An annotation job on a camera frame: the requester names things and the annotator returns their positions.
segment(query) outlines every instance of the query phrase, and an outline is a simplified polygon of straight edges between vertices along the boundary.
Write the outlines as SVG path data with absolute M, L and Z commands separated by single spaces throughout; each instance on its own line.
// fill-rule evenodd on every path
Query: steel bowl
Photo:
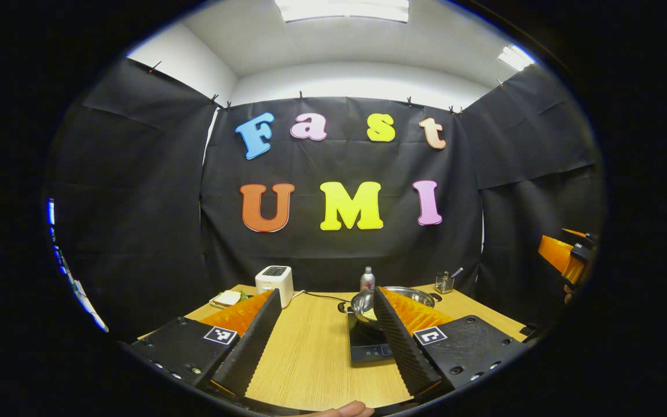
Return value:
M 397 292 L 400 295 L 405 295 L 406 297 L 418 301 L 421 304 L 434 308 L 437 301 L 442 301 L 442 297 L 436 293 L 426 293 L 420 290 L 414 290 L 413 288 L 407 287 L 384 287 L 392 292 Z M 368 319 L 363 315 L 364 312 L 367 312 L 372 309 L 374 306 L 374 290 L 362 291 L 359 294 L 355 295 L 354 298 L 349 302 L 351 307 L 344 309 L 346 303 L 339 303 L 338 309 L 342 313 L 354 314 L 357 317 L 357 320 L 369 330 L 380 331 L 378 321 Z

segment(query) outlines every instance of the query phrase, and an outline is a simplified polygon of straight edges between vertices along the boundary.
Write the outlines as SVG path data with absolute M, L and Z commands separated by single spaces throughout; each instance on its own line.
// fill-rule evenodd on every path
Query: toaster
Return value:
M 289 266 L 272 265 L 262 269 L 256 274 L 256 293 L 280 289 L 280 301 L 283 308 L 288 306 L 292 299 L 292 268 Z

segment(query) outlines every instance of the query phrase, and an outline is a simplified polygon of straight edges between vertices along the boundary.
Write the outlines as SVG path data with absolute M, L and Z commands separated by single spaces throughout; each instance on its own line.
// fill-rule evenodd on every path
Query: fluorescent light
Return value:
M 408 21 L 408 0 L 275 0 L 285 21 L 355 16 Z
M 529 64 L 534 64 L 534 59 L 530 58 L 521 48 L 516 45 L 511 45 L 510 47 L 504 47 L 501 55 L 498 55 L 498 59 L 503 61 L 506 64 L 512 66 L 516 71 L 521 71 L 527 67 Z
M 56 224 L 56 215 L 53 212 L 53 199 L 52 198 L 48 198 L 48 222 L 51 225 Z

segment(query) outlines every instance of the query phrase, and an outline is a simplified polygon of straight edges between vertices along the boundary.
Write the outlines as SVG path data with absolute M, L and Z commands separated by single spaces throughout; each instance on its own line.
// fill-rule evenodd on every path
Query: wooden table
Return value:
M 434 285 L 413 287 L 435 292 Z M 256 294 L 256 288 L 232 288 Z M 350 300 L 355 292 L 314 292 Z M 434 307 L 460 319 L 474 314 L 523 341 L 524 325 L 495 312 L 458 291 L 442 295 Z M 368 367 L 352 367 L 349 325 L 346 314 L 336 309 L 339 301 L 298 295 L 283 309 L 264 350 L 246 396 L 268 404 L 296 409 L 329 409 L 359 400 L 368 407 L 381 407 L 413 398 L 408 394 L 394 361 Z M 186 315 L 201 320 L 219 312 L 210 304 Z

